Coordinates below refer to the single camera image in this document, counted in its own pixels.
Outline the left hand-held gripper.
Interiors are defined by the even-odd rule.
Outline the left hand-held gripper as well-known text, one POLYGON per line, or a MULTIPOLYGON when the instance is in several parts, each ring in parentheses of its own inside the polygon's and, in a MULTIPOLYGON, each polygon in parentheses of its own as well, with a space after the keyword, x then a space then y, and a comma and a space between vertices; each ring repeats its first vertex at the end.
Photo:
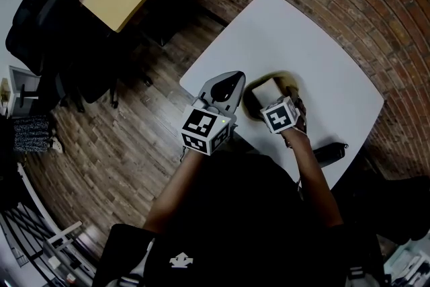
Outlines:
POLYGON ((199 96, 185 108, 181 123, 183 146, 211 155, 228 140, 236 127, 246 76, 231 71, 204 83, 199 96))

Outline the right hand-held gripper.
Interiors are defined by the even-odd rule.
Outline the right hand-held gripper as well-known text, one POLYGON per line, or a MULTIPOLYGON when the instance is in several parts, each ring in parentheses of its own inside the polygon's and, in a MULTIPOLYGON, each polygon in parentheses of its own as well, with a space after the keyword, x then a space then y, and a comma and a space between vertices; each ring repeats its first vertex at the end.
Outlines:
POLYGON ((289 85, 286 87, 286 96, 261 110, 263 119, 273 134, 295 126, 300 117, 300 111, 294 105, 301 100, 298 90, 289 85))

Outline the tan round basket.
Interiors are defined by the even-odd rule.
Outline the tan round basket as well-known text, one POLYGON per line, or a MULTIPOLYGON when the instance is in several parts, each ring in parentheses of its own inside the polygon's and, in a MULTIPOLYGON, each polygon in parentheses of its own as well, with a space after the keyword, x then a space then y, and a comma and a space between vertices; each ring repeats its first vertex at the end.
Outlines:
POLYGON ((287 97, 286 87, 289 85, 294 86, 299 92, 299 87, 293 74, 288 71, 276 71, 268 73, 250 82, 243 91, 241 103, 245 115, 254 121, 263 121, 263 115, 261 114, 262 107, 255 96, 252 94, 251 90, 270 78, 275 79, 275 82, 284 95, 282 98, 287 97))

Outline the person's right forearm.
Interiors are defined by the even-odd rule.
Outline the person's right forearm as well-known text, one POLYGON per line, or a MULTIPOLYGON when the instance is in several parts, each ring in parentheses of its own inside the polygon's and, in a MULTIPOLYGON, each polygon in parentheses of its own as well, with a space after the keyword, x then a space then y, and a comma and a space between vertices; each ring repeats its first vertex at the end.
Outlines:
POLYGON ((283 130, 281 134, 294 152, 305 200, 312 205, 326 227, 342 225, 339 207, 312 151, 308 137, 292 128, 283 130))

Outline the person's left forearm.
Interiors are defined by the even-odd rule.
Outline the person's left forearm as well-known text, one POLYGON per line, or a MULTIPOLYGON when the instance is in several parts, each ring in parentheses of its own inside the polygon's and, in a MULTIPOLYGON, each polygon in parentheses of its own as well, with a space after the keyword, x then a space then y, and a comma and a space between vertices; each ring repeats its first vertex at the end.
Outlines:
POLYGON ((207 158, 197 151, 188 151, 165 189, 153 202, 143 229, 153 233, 163 233, 174 218, 189 191, 194 177, 207 158))

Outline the person's right hand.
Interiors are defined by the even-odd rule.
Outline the person's right hand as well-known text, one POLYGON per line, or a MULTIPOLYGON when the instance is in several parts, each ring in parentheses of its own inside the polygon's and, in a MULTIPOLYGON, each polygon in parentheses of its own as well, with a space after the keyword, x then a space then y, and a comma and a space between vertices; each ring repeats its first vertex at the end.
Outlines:
POLYGON ((300 113, 300 116, 296 123, 296 128, 304 134, 307 134, 306 107, 301 98, 298 98, 296 100, 295 105, 300 113))

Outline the white table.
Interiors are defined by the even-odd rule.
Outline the white table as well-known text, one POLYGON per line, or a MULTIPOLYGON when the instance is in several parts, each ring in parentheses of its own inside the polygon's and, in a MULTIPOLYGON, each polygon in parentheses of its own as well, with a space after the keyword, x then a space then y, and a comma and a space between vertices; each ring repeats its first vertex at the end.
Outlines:
POLYGON ((345 156, 323 168, 334 186, 364 144, 384 100, 353 59, 318 25, 285 0, 253 0, 180 79, 197 95, 225 72, 247 82, 274 72, 291 74, 306 107, 312 148, 347 145, 345 156))

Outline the black pouch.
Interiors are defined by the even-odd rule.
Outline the black pouch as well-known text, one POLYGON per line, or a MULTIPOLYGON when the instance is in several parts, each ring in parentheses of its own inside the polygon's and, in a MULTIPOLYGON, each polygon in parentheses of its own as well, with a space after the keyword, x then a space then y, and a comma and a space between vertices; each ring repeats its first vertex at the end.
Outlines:
POLYGON ((345 150, 348 144, 341 142, 332 142, 328 145, 313 150, 313 153, 321 167, 331 165, 345 156, 345 150))

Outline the person's black clothing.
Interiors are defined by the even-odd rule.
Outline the person's black clothing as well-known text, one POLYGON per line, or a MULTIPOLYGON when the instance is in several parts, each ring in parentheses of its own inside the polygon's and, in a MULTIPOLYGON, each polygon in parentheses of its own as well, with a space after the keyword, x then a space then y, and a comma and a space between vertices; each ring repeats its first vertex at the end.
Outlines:
POLYGON ((219 152, 165 231, 111 228, 92 287, 350 287, 357 270, 382 279, 375 237, 325 227, 269 157, 219 152))

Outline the white cabinet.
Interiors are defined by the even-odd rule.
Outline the white cabinet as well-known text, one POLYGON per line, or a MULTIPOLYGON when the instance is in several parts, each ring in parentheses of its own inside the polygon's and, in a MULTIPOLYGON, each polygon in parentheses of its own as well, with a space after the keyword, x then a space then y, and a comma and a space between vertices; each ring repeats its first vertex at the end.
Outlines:
POLYGON ((31 71, 9 67, 11 96, 8 104, 8 116, 21 118, 33 113, 38 96, 36 91, 40 78, 31 71))

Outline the white metal rack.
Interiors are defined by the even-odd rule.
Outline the white metal rack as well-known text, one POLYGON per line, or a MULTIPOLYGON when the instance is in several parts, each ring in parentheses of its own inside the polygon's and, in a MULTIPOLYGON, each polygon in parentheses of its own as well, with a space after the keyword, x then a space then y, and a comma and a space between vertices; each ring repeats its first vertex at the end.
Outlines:
POLYGON ((78 243, 80 221, 60 229, 39 199, 25 169, 0 171, 0 261, 6 286, 91 287, 95 266, 78 243))

